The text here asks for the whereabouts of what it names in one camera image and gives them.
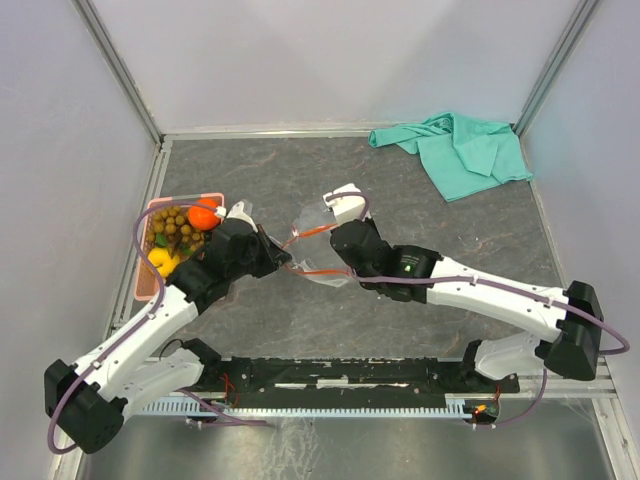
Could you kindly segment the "clear zip top bag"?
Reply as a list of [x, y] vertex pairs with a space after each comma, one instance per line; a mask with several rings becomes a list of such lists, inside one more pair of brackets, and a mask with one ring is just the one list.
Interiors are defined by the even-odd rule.
[[349, 283], [347, 267], [330, 245], [336, 226], [333, 212], [323, 201], [305, 205], [291, 224], [291, 238], [284, 243], [292, 256], [288, 268], [324, 286], [340, 288]]

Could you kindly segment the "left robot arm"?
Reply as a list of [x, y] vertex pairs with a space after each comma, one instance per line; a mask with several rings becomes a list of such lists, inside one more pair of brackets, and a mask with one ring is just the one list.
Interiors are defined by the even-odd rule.
[[136, 411], [164, 395], [215, 387], [221, 356], [192, 339], [152, 366], [145, 360], [177, 330], [224, 298], [233, 282], [276, 272], [291, 256], [261, 226], [231, 219], [179, 264], [161, 290], [116, 334], [72, 364], [56, 360], [45, 371], [49, 449], [62, 454], [54, 434], [63, 430], [87, 454], [106, 446]]

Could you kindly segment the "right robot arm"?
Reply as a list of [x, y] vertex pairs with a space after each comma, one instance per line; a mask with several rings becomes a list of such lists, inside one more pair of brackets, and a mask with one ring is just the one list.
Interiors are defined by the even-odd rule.
[[330, 245], [367, 290], [399, 302], [455, 307], [519, 328], [510, 337], [469, 344], [458, 368], [469, 390], [541, 368], [570, 380], [596, 376], [603, 314], [587, 283], [573, 281], [562, 289], [486, 274], [436, 251], [391, 246], [372, 220], [333, 229]]

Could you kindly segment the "orange toy fruit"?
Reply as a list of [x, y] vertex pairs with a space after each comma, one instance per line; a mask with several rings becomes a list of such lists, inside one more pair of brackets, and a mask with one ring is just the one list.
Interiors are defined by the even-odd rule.
[[188, 209], [189, 223], [195, 229], [202, 231], [216, 228], [221, 222], [215, 213], [219, 206], [219, 202], [214, 198], [201, 198], [197, 201], [197, 206], [191, 206]]

